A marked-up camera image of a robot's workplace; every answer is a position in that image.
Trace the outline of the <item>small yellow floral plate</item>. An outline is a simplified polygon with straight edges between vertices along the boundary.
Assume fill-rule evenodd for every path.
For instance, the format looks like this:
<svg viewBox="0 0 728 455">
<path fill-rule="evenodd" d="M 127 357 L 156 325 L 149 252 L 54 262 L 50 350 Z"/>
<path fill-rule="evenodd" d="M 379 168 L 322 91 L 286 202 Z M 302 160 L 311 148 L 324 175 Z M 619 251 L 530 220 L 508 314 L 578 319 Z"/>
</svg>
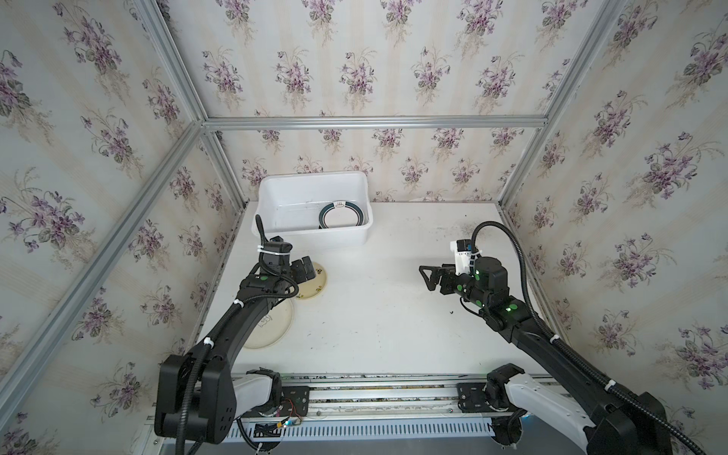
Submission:
<svg viewBox="0 0 728 455">
<path fill-rule="evenodd" d="M 303 282 L 299 285 L 299 293 L 297 298 L 299 300 L 310 300 L 317 297 L 324 290 L 327 283 L 327 274 L 324 267 L 317 262 L 313 262 L 313 267 L 316 272 L 314 279 Z"/>
</svg>

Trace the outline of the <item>large cream plate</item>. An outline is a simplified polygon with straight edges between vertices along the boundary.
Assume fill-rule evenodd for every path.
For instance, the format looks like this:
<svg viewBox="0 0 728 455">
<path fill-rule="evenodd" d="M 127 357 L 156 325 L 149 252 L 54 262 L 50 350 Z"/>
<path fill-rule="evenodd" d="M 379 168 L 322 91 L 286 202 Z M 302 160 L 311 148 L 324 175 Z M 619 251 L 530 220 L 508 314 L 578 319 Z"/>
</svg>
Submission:
<svg viewBox="0 0 728 455">
<path fill-rule="evenodd" d="M 292 301 L 280 303 L 259 321 L 244 348 L 258 350 L 275 344 L 290 328 L 294 315 L 295 308 Z"/>
</svg>

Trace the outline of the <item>green red rimmed plate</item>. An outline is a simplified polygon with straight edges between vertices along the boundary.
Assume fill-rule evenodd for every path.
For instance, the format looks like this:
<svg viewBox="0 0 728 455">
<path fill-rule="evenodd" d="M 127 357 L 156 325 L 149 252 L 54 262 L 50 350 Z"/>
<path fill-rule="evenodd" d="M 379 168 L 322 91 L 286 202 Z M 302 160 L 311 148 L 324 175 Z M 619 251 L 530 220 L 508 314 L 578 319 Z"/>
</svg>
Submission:
<svg viewBox="0 0 728 455">
<path fill-rule="evenodd" d="M 365 223 L 363 210 L 354 202 L 333 201 L 322 208 L 318 214 L 321 229 L 359 227 Z"/>
</svg>

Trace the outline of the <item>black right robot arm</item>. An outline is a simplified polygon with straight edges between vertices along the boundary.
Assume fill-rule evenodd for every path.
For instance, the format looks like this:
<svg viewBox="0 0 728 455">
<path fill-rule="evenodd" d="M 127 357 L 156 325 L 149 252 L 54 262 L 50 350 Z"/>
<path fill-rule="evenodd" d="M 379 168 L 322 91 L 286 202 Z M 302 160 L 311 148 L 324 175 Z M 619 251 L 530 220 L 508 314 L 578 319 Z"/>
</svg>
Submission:
<svg viewBox="0 0 728 455">
<path fill-rule="evenodd" d="M 552 332 L 528 301 L 512 296 L 502 263 L 481 257 L 466 271 L 456 265 L 419 272 L 430 291 L 456 295 L 477 306 L 477 317 L 506 342 L 543 367 L 565 390 L 536 383 L 525 369 L 508 363 L 491 371 L 481 392 L 465 392 L 459 405 L 480 404 L 508 411 L 496 441 L 508 446 L 521 437 L 519 419 L 536 415 L 587 454 L 669 454 L 672 433 L 662 403 L 648 392 L 637 395 L 598 371 Z"/>
</svg>

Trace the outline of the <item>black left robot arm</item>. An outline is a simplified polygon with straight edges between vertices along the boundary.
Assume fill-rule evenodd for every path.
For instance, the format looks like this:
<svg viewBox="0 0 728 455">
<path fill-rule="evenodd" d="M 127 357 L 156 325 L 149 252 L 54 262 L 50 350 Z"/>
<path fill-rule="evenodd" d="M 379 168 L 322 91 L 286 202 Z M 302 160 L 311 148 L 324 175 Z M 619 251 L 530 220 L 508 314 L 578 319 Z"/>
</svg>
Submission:
<svg viewBox="0 0 728 455">
<path fill-rule="evenodd" d="M 259 368 L 233 379 L 232 366 L 259 322 L 298 295 L 313 280 L 309 257 L 293 261 L 292 244 L 263 239 L 256 265 L 242 280 L 229 309 L 208 335 L 161 366 L 155 400 L 155 434 L 174 440 L 177 454 L 193 454 L 204 443 L 219 444 L 235 420 L 249 411 L 277 411 L 282 402 L 278 373 Z"/>
</svg>

